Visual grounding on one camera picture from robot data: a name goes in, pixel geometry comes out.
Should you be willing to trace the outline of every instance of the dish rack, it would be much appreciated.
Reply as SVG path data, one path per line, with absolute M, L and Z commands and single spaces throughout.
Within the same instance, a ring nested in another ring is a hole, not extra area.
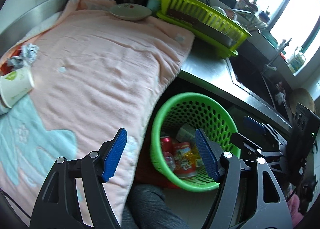
M 251 34 L 227 16 L 198 0 L 161 0 L 160 19 L 193 32 L 217 48 L 222 58 L 237 56 Z

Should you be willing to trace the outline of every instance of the countertop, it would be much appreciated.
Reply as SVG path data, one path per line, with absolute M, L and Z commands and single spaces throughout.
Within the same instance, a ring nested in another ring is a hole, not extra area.
M 190 55 L 181 70 L 180 78 L 227 99 L 283 133 L 290 133 L 290 123 L 274 108 L 232 82 L 226 60 L 218 57 L 214 48 L 204 41 L 195 38 Z

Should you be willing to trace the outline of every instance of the pink blanket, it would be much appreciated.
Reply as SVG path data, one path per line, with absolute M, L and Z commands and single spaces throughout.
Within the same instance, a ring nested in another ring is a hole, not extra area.
M 88 10 L 89 4 L 98 10 Z M 117 19 L 104 10 L 114 4 L 69 0 L 55 26 L 28 42 L 40 47 L 32 66 L 35 89 L 30 97 L 47 130 L 75 133 L 77 158 L 98 150 L 120 127 L 127 130 L 127 146 L 115 176 L 104 184 L 121 222 L 149 117 L 179 73 L 194 35 L 154 17 L 139 22 Z M 10 49 L 1 63 L 14 50 Z M 0 187 L 17 196 L 18 204 L 31 214 L 40 187 L 29 187 L 23 176 L 19 179 L 17 186 Z M 84 197 L 81 186 L 80 194 Z M 80 207 L 84 222 L 90 225 L 84 201 Z

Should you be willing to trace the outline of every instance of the black cable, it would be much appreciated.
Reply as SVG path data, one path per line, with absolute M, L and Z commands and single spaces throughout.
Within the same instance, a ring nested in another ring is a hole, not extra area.
M 297 192 L 297 188 L 300 186 L 300 184 L 301 184 L 301 182 L 302 182 L 302 180 L 303 180 L 303 176 L 304 176 L 304 173 L 305 173 L 305 171 L 306 171 L 306 166 L 307 166 L 307 164 L 306 164 L 306 162 L 305 162 L 305 164 L 304 164 L 304 167 L 303 167 L 303 172 L 302 172 L 302 175 L 301 175 L 301 179 L 300 179 L 300 182 L 299 182 L 299 184 L 296 186 L 296 188 L 292 191 L 292 193 L 291 193 L 291 195 L 287 198 L 287 202 L 293 197 L 293 195 Z
M 17 208 L 19 208 L 19 209 L 21 210 L 22 213 L 25 214 L 26 217 L 28 217 L 29 219 L 31 219 L 31 216 L 28 215 L 28 214 L 22 209 L 22 207 L 19 206 L 18 203 L 13 200 L 13 198 L 12 198 L 8 193 L 4 192 L 2 189 L 1 189 L 1 191 L 2 191 L 2 193 L 3 193 L 7 198 L 9 198 L 9 199 L 17 206 Z

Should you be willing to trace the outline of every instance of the gray pants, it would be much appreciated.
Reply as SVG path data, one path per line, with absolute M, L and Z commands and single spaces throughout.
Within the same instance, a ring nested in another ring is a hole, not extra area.
M 190 229 L 164 203 L 162 189 L 148 184 L 134 185 L 122 215 L 122 229 Z

